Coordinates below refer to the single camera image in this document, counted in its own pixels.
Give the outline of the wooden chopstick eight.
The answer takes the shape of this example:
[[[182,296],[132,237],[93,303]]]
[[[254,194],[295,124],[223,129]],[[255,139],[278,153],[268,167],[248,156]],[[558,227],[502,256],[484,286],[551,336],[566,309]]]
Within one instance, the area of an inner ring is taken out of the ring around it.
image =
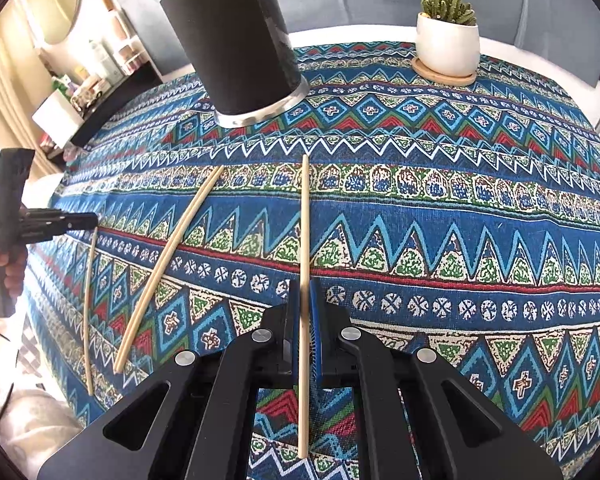
[[[88,250],[86,267],[85,267],[85,278],[84,278],[84,297],[83,297],[83,364],[85,372],[85,383],[86,390],[89,396],[94,396],[94,382],[92,377],[91,369],[91,356],[90,356],[90,307],[91,307],[91,282],[93,273],[93,262],[95,258],[95,249],[98,237],[98,227],[93,231],[91,238],[90,249]]]

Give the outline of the wooden chopstick six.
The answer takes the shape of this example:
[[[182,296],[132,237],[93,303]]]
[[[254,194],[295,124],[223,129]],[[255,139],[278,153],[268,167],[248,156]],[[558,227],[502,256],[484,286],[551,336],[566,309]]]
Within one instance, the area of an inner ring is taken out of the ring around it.
[[[302,156],[299,248],[299,343],[298,343],[298,457],[309,456],[310,436],[310,161]]]

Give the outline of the white box on shelf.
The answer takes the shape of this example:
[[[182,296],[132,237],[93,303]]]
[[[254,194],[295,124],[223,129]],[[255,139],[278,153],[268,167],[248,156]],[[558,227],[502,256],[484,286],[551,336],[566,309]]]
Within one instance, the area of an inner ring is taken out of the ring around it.
[[[70,140],[83,124],[81,115],[58,89],[35,110],[32,120],[57,144]]]

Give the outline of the beige curtain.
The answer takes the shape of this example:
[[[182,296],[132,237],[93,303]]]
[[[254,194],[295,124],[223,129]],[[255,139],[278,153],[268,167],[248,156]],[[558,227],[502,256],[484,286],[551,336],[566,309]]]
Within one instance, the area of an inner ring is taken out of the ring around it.
[[[40,148],[43,131],[32,120],[52,92],[52,76],[38,57],[23,5],[8,0],[0,12],[0,148],[35,151],[34,180],[59,171]]]

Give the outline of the patterned blue tablecloth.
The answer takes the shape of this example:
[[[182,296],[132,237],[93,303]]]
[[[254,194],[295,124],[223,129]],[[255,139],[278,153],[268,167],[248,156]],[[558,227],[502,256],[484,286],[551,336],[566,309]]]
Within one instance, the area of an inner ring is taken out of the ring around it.
[[[24,300],[90,424],[180,350],[254,330],[298,275],[302,156],[311,273],[394,350],[429,346],[574,477],[600,448],[600,137],[554,80],[483,58],[454,89],[400,42],[297,52],[308,96],[228,130],[195,75],[122,107],[54,207],[92,233],[31,247]]]

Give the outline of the black cylindrical utensil holder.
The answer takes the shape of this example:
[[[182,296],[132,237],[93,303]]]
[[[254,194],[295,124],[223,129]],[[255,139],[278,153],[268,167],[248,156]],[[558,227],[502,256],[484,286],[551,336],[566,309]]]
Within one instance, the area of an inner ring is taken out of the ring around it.
[[[309,93],[277,0],[161,0],[223,128],[252,126]]]

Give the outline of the wooden plant saucer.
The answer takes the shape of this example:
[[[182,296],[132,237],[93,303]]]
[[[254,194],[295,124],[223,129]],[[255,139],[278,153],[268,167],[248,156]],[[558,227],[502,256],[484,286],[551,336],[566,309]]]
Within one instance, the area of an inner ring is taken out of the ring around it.
[[[412,59],[411,66],[417,75],[429,81],[435,82],[436,84],[446,84],[447,86],[454,87],[467,87],[470,84],[473,84],[477,79],[476,72],[473,72],[468,76],[449,76],[440,74],[424,64],[418,56]]]

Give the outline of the small cactus white pot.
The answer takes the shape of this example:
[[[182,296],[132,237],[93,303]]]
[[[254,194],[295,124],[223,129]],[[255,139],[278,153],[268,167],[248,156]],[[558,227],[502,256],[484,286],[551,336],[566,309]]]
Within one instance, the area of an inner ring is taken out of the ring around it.
[[[435,73],[452,78],[475,75],[480,61],[476,12],[465,0],[420,0],[416,54]]]

